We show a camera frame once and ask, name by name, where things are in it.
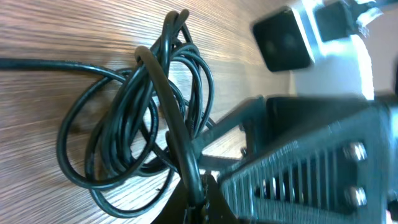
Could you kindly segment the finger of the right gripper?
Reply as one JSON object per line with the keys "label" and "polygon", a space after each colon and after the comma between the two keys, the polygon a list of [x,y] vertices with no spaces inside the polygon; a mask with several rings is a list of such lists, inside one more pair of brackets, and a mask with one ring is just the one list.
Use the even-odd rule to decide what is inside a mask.
{"label": "finger of the right gripper", "polygon": [[245,121],[252,119],[264,111],[265,99],[263,96],[257,98],[247,98],[238,106],[230,111],[226,116],[221,118],[212,128],[201,133],[195,138],[193,143],[194,155],[200,156],[204,148],[213,141],[222,137],[229,130],[243,124]]}

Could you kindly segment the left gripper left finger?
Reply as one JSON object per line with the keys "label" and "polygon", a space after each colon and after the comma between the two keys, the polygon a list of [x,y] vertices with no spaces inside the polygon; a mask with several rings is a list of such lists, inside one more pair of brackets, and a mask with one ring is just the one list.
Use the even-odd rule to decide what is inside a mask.
{"label": "left gripper left finger", "polygon": [[162,211],[152,224],[234,224],[238,219],[224,199],[218,184],[210,174],[201,176],[201,199],[196,203],[180,181]]}

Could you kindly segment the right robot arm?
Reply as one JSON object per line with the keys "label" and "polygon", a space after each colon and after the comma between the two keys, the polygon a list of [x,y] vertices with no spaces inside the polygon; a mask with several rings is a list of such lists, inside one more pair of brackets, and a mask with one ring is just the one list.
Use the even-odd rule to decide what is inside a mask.
{"label": "right robot arm", "polygon": [[252,152],[361,101],[374,98],[368,24],[396,1],[295,1],[256,20],[252,34],[266,67],[289,72],[294,94],[240,104],[193,142],[194,153],[241,125]]}

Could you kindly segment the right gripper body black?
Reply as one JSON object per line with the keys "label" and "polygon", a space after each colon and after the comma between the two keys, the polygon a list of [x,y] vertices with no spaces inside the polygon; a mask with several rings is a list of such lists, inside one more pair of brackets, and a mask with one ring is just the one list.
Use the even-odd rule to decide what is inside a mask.
{"label": "right gripper body black", "polygon": [[248,101],[249,115],[242,124],[246,133],[246,155],[267,151],[266,147],[278,139],[291,141],[304,133],[381,106],[378,101],[354,96],[253,98]]}

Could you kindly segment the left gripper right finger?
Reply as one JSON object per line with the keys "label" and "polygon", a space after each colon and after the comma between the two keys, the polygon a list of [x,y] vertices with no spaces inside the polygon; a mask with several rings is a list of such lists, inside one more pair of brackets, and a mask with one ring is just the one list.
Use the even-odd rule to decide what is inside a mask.
{"label": "left gripper right finger", "polygon": [[395,108],[382,105],[278,139],[219,178],[231,211],[274,223],[385,223],[395,217]]}

